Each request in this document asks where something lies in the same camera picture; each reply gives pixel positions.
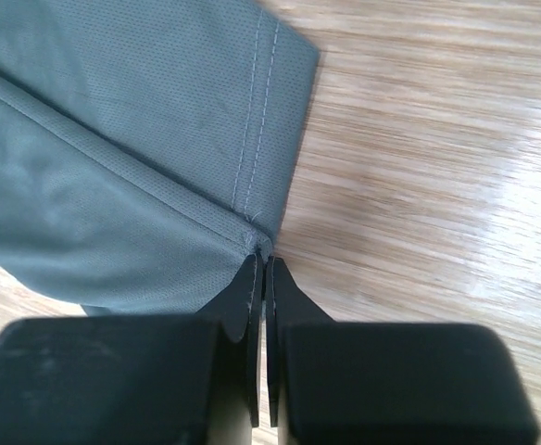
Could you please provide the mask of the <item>dark grey t shirt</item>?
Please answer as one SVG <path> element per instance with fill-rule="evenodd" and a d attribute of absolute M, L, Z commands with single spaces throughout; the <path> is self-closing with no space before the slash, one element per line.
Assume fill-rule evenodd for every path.
<path fill-rule="evenodd" d="M 0 267 L 199 310 L 273 251 L 319 57 L 255 1 L 0 1 Z"/>

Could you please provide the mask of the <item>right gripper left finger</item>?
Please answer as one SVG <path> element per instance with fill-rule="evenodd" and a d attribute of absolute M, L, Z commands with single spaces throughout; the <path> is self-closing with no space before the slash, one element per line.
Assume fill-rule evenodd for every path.
<path fill-rule="evenodd" d="M 262 259 L 193 314 L 28 318 L 0 332 L 0 444 L 248 444 Z"/>

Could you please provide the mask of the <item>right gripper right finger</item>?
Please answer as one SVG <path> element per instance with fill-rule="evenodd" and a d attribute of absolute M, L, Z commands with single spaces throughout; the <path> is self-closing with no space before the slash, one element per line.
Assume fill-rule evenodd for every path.
<path fill-rule="evenodd" d="M 509 349 L 478 324 L 338 322 L 286 263 L 265 273 L 270 423 L 282 444 L 536 444 Z"/>

